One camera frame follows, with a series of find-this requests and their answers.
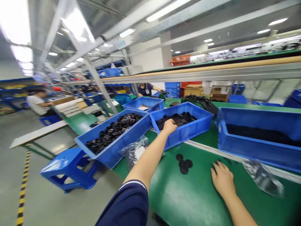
blue plastic stool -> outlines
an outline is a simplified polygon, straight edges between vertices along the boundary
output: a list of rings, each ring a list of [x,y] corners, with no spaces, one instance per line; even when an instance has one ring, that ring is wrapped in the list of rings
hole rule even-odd
[[[40,121],[44,124],[44,126],[49,126],[49,125],[54,124],[58,121],[61,121],[61,119],[58,115],[53,115],[53,116],[40,118]]]
[[[96,180],[93,178],[95,172],[101,167],[99,161],[95,161],[88,173],[78,168],[86,166],[90,161],[89,157],[84,157],[85,152],[81,148],[71,148],[57,155],[47,166],[45,166],[40,174],[53,184],[69,193],[74,188],[91,189]],[[65,184],[65,180],[70,177],[73,183]]]

black rubber washer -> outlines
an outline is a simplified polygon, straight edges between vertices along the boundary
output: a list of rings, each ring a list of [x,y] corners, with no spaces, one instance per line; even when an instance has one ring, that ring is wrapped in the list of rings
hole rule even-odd
[[[182,174],[187,174],[188,173],[188,168],[187,167],[180,167],[180,172]]]
[[[177,155],[176,155],[176,159],[177,159],[178,161],[183,160],[183,155],[177,154]]]
[[[180,168],[183,168],[183,167],[186,168],[186,163],[185,163],[184,160],[180,160],[180,161],[179,161],[179,167],[180,167]]]
[[[191,168],[193,166],[193,163],[190,159],[185,160],[185,162],[186,162],[188,168]]]

navy blue sleeve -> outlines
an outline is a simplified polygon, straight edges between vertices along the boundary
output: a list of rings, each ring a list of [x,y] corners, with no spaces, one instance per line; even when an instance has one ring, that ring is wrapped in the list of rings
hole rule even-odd
[[[144,226],[147,214],[147,189],[141,181],[130,180],[113,196],[95,226]]]

clear plastic bag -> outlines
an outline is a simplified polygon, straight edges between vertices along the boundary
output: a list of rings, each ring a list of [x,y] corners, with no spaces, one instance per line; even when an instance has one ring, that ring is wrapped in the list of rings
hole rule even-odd
[[[244,161],[245,170],[251,176],[257,187],[274,197],[284,197],[284,186],[259,161]]]
[[[123,156],[125,156],[126,162],[128,163],[129,171],[134,167],[134,165],[137,163],[139,156],[136,151],[144,147],[146,149],[148,146],[148,138],[146,136],[142,136],[138,142],[131,143],[128,146],[125,146],[119,153]]]

green workbench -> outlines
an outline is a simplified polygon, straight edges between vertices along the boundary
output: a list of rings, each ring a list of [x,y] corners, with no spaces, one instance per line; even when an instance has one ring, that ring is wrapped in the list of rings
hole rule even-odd
[[[180,99],[168,98],[165,106],[169,107],[175,101],[180,101]],[[217,107],[301,112],[301,109],[284,107],[213,103]],[[96,118],[93,117],[78,114],[66,119],[66,122],[76,133],[82,134],[90,129],[89,124],[96,121]],[[208,132],[191,140],[217,148],[217,134],[215,122],[212,121]],[[153,131],[148,131],[145,135],[150,143],[157,136]],[[184,159],[193,161],[193,167],[186,175],[181,174],[179,170],[176,160],[176,154],[179,153],[184,156]],[[151,208],[171,226],[233,225],[229,211],[211,180],[210,167],[212,167],[212,162],[217,159],[220,159],[233,172],[237,195],[258,225],[293,224],[292,221],[297,218],[297,211],[301,204],[300,184],[278,178],[285,187],[285,197],[283,199],[274,198],[256,186],[241,163],[231,160],[231,164],[229,164],[219,155],[186,143],[167,150],[162,157],[151,180],[149,192]],[[123,158],[113,170],[125,179],[129,173],[126,160]]]

